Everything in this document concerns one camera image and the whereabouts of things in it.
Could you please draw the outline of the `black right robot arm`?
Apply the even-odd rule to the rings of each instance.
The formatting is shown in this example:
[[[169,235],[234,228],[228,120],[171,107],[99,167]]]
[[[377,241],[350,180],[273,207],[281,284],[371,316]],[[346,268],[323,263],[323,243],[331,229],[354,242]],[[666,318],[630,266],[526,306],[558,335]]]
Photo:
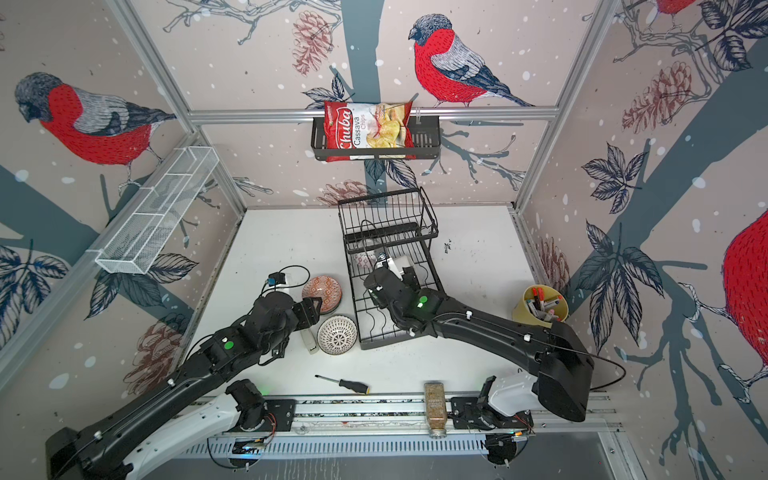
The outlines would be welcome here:
[[[364,286],[398,328],[457,340],[502,357],[536,377],[532,392],[546,410],[572,422],[585,420],[594,361],[571,326],[503,319],[438,290],[416,289],[384,267],[370,273]]]

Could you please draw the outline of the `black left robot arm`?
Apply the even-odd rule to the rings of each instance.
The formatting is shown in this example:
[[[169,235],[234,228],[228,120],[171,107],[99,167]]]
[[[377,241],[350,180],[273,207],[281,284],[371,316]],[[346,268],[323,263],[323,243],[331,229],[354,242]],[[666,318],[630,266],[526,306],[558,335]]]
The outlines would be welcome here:
[[[49,479],[124,479],[136,470],[128,457],[150,435],[200,397],[257,365],[284,355],[290,335],[315,325],[322,299],[295,301],[273,291],[208,338],[165,379],[126,406],[77,431],[64,427],[45,443]]]

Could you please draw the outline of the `white maroon sunburst bowl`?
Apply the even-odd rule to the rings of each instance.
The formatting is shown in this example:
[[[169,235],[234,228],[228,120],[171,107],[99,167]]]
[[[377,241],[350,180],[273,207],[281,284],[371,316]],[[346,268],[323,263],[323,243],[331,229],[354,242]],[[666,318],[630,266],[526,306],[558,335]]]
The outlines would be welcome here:
[[[336,315],[322,322],[317,331],[319,348],[328,355],[342,355],[356,344],[358,329],[356,323],[344,315]]]

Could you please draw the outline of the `white red patterned bowl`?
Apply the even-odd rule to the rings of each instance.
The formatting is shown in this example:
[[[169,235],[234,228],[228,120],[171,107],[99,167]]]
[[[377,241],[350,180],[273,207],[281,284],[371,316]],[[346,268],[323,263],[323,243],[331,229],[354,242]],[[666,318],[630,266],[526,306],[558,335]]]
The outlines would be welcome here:
[[[375,269],[377,255],[374,251],[363,251],[352,255],[354,266],[359,274],[370,272]]]

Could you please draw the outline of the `white ceramic bowl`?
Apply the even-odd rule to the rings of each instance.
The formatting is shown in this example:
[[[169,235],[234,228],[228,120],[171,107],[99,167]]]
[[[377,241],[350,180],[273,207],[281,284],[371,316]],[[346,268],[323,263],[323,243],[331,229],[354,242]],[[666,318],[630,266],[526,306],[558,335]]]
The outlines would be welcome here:
[[[409,256],[400,256],[397,258],[392,257],[396,260],[398,268],[396,270],[391,270],[399,279],[403,279],[404,276],[414,274],[414,266],[410,260]]]

